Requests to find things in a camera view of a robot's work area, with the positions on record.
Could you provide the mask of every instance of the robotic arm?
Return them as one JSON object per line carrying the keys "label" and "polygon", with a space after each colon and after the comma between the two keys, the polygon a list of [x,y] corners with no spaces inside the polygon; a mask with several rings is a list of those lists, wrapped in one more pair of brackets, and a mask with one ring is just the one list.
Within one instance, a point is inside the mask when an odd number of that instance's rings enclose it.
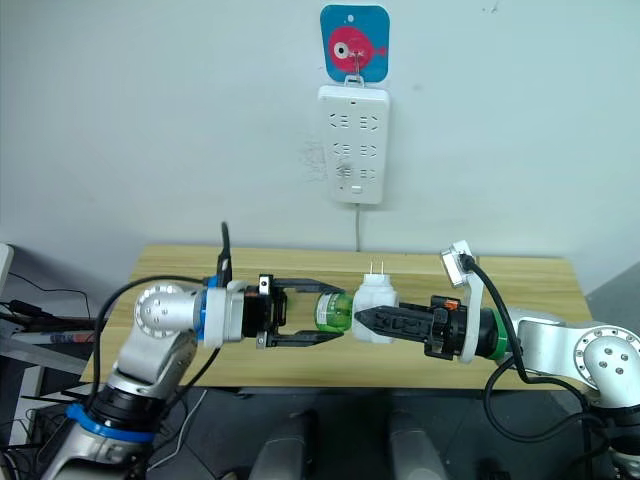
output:
{"label": "robotic arm", "polygon": [[[506,319],[480,308],[483,281],[464,267],[470,255],[466,242],[442,252],[452,286],[466,290],[465,304],[433,296],[428,307],[380,306],[356,313],[356,319],[380,335],[423,343],[428,356],[451,360],[457,355],[464,363],[472,355],[505,361],[512,355]],[[586,385],[590,413],[607,425],[617,478],[640,479],[640,338],[615,325],[567,324],[550,314],[520,309],[509,308],[507,316],[525,369]]]}
{"label": "robotic arm", "polygon": [[303,330],[280,334],[287,289],[339,293],[341,288],[304,278],[262,274],[257,285],[232,280],[226,224],[217,274],[204,288],[160,282],[136,299],[133,328],[104,388],[87,405],[67,410],[66,438],[43,479],[144,478],[152,443],[197,342],[219,349],[255,338],[257,348],[307,347],[342,333]]}
{"label": "robotic arm", "polygon": [[[310,279],[260,275],[258,284],[232,280],[228,232],[217,275],[205,288],[173,282],[149,286],[134,307],[134,325],[103,390],[86,406],[68,410],[67,437],[43,478],[143,478],[167,405],[190,365],[198,340],[218,349],[243,338],[257,348],[305,347],[339,337],[315,330],[282,335],[286,289],[343,290]],[[466,242],[442,254],[465,300],[433,296],[429,306],[401,303],[357,312],[375,333],[421,342],[425,355],[468,363],[474,356],[505,361],[511,343],[504,319],[481,308],[483,281],[464,267]],[[573,378],[588,387],[591,411],[607,423],[611,454],[621,477],[640,479],[640,338],[595,322],[566,324],[547,314],[509,309],[528,371]]]}

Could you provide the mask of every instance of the sticker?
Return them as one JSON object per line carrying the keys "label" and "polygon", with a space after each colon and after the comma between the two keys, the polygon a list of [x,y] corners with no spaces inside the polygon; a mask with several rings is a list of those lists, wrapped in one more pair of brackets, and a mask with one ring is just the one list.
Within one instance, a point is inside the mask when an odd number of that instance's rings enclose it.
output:
{"label": "sticker", "polygon": [[389,70],[389,14],[384,8],[327,5],[320,14],[320,28],[327,73],[333,80],[344,82],[356,70],[365,82],[384,80]]}

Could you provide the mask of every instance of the wooden table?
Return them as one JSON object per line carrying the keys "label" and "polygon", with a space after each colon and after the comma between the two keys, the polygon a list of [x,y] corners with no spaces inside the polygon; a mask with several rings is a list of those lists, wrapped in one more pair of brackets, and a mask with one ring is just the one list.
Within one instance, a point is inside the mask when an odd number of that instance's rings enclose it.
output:
{"label": "wooden table", "polygon": [[[215,274],[218,247],[152,245],[142,252],[131,280],[157,274],[204,277]],[[437,255],[327,252],[234,248],[233,274],[255,285],[259,273],[276,277],[307,277],[345,288],[353,293],[369,271],[370,261],[385,273],[402,301],[428,304],[432,294],[462,297],[453,290]],[[511,306],[554,313],[568,321],[585,321],[589,310],[568,261],[550,258],[482,257],[487,271]],[[129,335],[132,306],[139,292],[125,294],[116,305],[102,335],[102,381],[105,381],[118,350]],[[315,295],[289,295],[288,325],[282,332],[314,329]],[[485,294],[487,305],[490,299]],[[209,356],[204,347],[185,381]],[[457,360],[425,357],[420,343],[395,340],[390,345],[356,341],[351,332],[331,342],[307,348],[257,350],[254,339],[223,346],[218,359],[197,385],[201,386],[325,386],[325,387],[428,387],[482,388],[495,363],[476,358],[469,365]],[[91,378],[89,362],[83,380]],[[507,372],[498,388],[531,386]]]}

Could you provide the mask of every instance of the green ring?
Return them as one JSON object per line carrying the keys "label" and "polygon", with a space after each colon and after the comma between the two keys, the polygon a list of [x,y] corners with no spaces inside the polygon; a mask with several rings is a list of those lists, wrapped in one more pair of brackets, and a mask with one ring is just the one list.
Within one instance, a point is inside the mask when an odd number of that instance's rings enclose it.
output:
{"label": "green ring", "polygon": [[493,319],[496,322],[496,327],[498,327],[498,341],[496,342],[495,350],[487,358],[489,360],[500,360],[504,357],[504,354],[507,351],[507,345],[509,344],[507,329],[504,327],[504,322],[502,321],[500,313],[495,310],[491,311],[493,312]]}

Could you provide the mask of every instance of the wall socket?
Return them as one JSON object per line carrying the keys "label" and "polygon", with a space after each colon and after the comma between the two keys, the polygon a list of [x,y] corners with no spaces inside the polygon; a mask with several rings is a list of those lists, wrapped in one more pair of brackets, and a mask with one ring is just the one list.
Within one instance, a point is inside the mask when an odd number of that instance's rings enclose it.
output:
{"label": "wall socket", "polygon": [[382,201],[389,94],[325,85],[318,91],[324,158],[331,196],[348,203]]}

